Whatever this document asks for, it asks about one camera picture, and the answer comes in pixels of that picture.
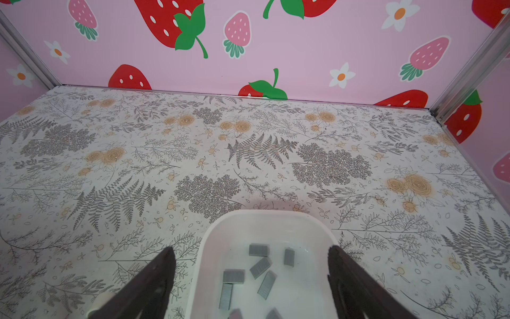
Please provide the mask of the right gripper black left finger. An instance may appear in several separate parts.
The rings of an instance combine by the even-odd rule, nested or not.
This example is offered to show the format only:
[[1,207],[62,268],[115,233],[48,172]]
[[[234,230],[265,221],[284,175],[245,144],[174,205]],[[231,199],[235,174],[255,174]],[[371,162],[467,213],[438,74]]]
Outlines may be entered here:
[[177,262],[174,249],[166,247],[92,318],[164,318],[173,289]]

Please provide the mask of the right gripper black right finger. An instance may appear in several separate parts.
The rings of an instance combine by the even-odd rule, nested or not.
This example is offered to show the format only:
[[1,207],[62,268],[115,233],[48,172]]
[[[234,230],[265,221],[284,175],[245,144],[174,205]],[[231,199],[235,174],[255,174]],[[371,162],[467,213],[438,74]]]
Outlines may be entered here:
[[328,269],[338,318],[415,318],[337,245],[328,250]]

